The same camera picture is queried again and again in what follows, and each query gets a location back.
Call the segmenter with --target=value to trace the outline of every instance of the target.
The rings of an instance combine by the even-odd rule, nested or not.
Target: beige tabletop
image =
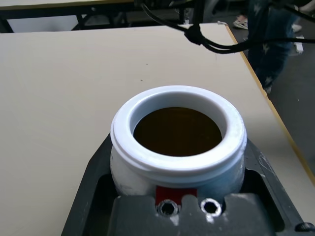
[[[133,2],[133,0],[0,0],[0,10]]]
[[[224,25],[202,26],[223,44]],[[132,96],[190,85],[225,97],[305,221],[315,188],[242,54],[167,27],[0,34],[0,235],[61,234],[85,167]]]

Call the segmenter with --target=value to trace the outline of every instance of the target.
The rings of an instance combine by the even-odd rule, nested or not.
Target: red tape
[[[156,205],[166,199],[173,200],[177,205],[182,204],[182,197],[191,194],[197,197],[197,189],[195,188],[165,188],[157,186],[156,189]]]

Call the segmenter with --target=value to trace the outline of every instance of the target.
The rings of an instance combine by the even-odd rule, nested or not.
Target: jar rim
[[[174,99],[169,101],[170,97],[167,96],[174,96]],[[209,108],[214,109],[209,112],[216,113],[217,120],[209,117],[218,125],[222,133],[222,141],[204,153],[178,158],[153,152],[135,140],[134,128],[145,115],[174,106],[190,109],[197,107],[194,110],[202,113],[211,110]],[[242,158],[238,152],[241,149],[244,152],[247,135],[241,115],[223,97],[197,87],[165,86],[144,91],[126,102],[114,117],[111,139],[123,160],[137,172],[149,171],[171,176],[187,176],[208,171],[221,173],[229,169]]]

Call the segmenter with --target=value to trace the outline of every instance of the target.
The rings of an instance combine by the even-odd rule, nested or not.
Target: shoe
[[[301,6],[299,8],[300,11],[302,12],[312,12],[315,10],[315,0],[311,0],[308,4],[306,4],[305,6]]]
[[[297,24],[293,24],[292,29],[293,29],[294,33],[297,33],[297,32],[300,32],[302,30],[302,26],[297,25]]]
[[[233,25],[234,25],[236,28],[248,30],[247,19],[245,19],[245,20],[243,20],[243,21],[241,21],[241,20],[239,20],[239,19],[236,19],[236,20],[233,22]]]

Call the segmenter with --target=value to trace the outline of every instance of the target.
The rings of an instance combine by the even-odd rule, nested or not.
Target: brown liquid
[[[145,148],[169,156],[191,156],[218,145],[219,128],[206,115],[188,108],[154,111],[137,124],[134,138]]]

